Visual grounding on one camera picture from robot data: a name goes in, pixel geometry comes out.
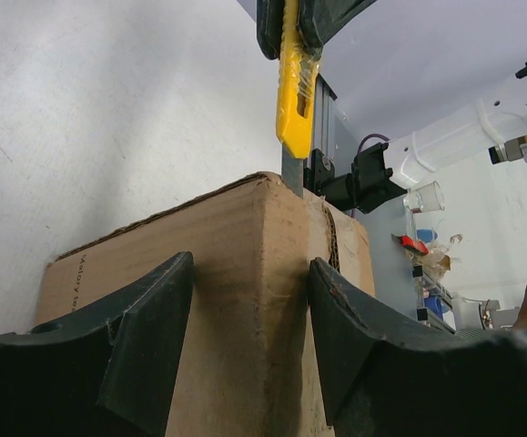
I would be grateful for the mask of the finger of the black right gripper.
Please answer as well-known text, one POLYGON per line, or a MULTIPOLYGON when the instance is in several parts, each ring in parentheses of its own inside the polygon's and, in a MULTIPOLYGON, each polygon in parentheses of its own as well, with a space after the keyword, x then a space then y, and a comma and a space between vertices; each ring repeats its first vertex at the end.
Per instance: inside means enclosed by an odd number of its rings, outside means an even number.
POLYGON ((269 60, 279 58, 284 4, 284 0, 256 1, 258 46, 269 60))
POLYGON ((355 16, 376 0, 303 0, 299 1, 298 28, 308 53, 317 55, 355 16))

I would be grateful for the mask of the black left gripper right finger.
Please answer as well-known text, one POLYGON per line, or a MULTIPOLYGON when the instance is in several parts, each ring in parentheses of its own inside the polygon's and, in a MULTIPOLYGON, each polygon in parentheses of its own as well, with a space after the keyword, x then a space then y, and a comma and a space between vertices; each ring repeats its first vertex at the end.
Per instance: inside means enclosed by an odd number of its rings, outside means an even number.
POLYGON ((527 436, 527 330, 468 339, 309 265, 326 421, 338 436, 527 436))

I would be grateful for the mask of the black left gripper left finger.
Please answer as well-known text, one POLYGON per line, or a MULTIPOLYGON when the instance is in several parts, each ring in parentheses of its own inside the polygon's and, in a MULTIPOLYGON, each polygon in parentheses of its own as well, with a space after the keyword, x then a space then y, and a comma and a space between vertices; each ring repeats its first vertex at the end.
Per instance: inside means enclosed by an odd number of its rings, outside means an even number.
POLYGON ((0 436, 162 436, 194 287, 179 252, 25 334, 0 335, 0 436))

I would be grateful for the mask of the yellow utility knife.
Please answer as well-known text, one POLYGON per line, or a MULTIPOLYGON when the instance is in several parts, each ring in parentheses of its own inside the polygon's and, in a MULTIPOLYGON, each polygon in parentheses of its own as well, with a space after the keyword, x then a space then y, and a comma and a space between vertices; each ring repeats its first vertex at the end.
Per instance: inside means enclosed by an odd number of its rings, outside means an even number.
POLYGON ((281 177, 303 196, 304 160, 309 157, 319 60, 306 51, 298 30, 299 3, 284 3, 279 55, 276 134, 282 146, 281 177))

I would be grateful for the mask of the brown cardboard express box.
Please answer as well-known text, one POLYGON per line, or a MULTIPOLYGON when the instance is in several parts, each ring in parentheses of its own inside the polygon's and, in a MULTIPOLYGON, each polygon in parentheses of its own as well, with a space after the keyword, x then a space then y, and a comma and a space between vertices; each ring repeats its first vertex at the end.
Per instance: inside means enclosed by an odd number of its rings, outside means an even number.
POLYGON ((336 258, 375 291, 368 233, 273 173, 257 173, 118 229, 46 268, 35 320, 63 316, 132 283, 179 251, 196 279, 169 436, 330 436, 305 282, 336 258))

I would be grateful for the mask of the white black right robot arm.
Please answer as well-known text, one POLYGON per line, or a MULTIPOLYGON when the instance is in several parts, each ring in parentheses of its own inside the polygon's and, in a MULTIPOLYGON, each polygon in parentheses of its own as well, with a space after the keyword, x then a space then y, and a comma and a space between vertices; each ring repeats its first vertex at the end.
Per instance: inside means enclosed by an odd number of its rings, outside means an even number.
POLYGON ((368 1, 256 3, 259 48, 279 62, 276 135, 281 177, 294 194, 308 190, 340 211, 368 214, 482 150, 493 164, 527 163, 526 62, 496 91, 448 117, 399 139, 360 144, 350 172, 336 175, 329 158, 313 146, 319 61, 323 46, 369 6, 368 1))

